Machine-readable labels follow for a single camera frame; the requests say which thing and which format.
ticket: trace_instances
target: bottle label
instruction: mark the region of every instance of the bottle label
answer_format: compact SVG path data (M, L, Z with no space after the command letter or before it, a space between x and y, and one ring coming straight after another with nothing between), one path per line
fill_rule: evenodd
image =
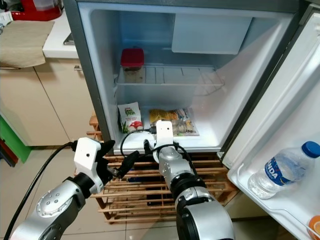
M279 186L292 183L292 181L286 179L282 175L274 157L265 164L264 171L266 175L269 177L269 179Z

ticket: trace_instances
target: plastic water bottle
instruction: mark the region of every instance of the plastic water bottle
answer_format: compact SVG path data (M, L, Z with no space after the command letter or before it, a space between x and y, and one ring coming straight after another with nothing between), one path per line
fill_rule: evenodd
M269 199L299 182L319 156L320 146L314 141L283 149L249 178L248 187L260 199Z

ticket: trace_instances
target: orange object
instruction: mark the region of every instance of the orange object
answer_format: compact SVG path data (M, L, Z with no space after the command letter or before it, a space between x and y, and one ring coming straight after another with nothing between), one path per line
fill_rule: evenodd
M315 231L317 234L320 235L320 215L316 215L309 221L309 228L311 228L313 231ZM320 240L320 237L317 237L313 232L308 230L309 235L314 240Z

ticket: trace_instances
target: white countertop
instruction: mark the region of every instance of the white countertop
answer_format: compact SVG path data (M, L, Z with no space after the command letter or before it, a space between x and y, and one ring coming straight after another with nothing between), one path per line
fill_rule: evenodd
M78 59L76 46L64 45L65 39L71 33L66 12L63 11L62 15L53 21L53 28L42 48L44 56L46 58Z

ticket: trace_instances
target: snack bag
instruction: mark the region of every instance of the snack bag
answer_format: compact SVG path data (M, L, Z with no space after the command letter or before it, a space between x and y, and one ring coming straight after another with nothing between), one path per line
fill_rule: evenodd
M124 134L134 130L142 130L141 113L137 102L118 105L120 112L121 128Z
M192 122L188 108L165 111L161 109L151 109L149 111L151 126L155 126L159 120L171 121L174 136L199 136L198 130Z

